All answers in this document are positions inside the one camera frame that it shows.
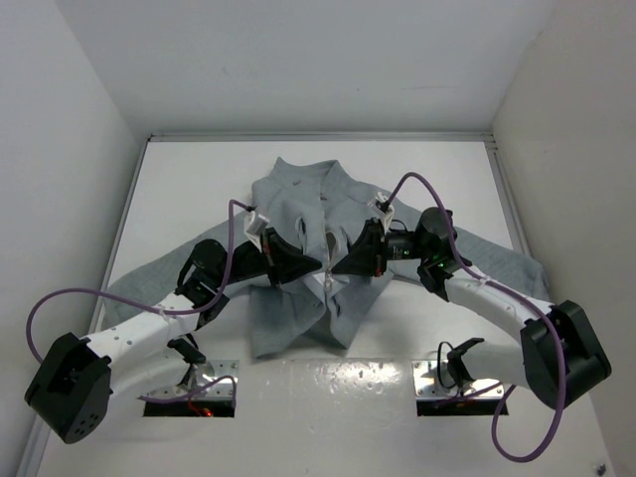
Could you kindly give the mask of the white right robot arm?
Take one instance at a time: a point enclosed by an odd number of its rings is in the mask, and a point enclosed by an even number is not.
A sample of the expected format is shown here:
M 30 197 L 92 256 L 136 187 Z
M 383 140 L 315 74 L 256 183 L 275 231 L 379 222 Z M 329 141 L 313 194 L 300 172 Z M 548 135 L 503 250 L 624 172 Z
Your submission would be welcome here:
M 448 210 L 425 210 L 412 231 L 393 231 L 383 220 L 368 219 L 332 270 L 380 277 L 392 261 L 417 260 L 416 274 L 428 292 L 476 313 L 514 339 L 512 346 L 471 338 L 454 347 L 443 373 L 455 388 L 496 379 L 526 388 L 556 409 L 610 377 L 609 359 L 581 306 L 531 298 L 486 277 L 454 250 L 456 238 Z

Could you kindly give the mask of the grey zip-up jacket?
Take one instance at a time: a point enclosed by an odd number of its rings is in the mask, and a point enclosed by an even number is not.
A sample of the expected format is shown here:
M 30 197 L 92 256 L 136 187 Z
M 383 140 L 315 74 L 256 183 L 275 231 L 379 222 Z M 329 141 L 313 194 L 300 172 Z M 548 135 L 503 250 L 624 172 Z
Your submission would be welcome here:
M 271 172 L 251 185 L 252 204 L 262 209 L 270 225 L 290 245 L 320 262 L 291 283 L 272 286 L 266 277 L 228 284 L 230 298 L 248 292 L 252 355 L 282 352 L 311 330 L 320 339 L 349 348 L 374 302 L 397 278 L 420 285 L 416 260 L 392 261 L 378 278 L 338 274 L 348 245 L 374 214 L 369 207 L 379 186 L 353 179 L 338 161 L 305 166 L 277 158 Z M 534 259 L 456 227 L 456 246 L 483 274 L 528 296 L 549 299 L 548 279 Z M 197 243 L 204 239 L 228 245 L 228 220 L 112 282 L 107 292 L 154 306 L 177 287 L 178 273 Z

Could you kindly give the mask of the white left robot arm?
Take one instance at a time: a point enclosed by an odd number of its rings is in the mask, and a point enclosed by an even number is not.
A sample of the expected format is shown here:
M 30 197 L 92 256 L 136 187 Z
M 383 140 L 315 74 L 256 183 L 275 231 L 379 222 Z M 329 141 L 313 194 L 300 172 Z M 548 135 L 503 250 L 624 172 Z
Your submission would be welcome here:
M 119 399 L 148 399 L 177 386 L 207 362 L 189 335 L 212 322 L 228 303 L 222 284 L 265 276 L 281 285 L 319 270 L 319 260 L 287 243 L 274 229 L 235 253 L 214 239 L 195 244 L 175 290 L 150 310 L 79 338 L 67 333 L 44 357 L 25 401 L 66 444 L 89 436 Z

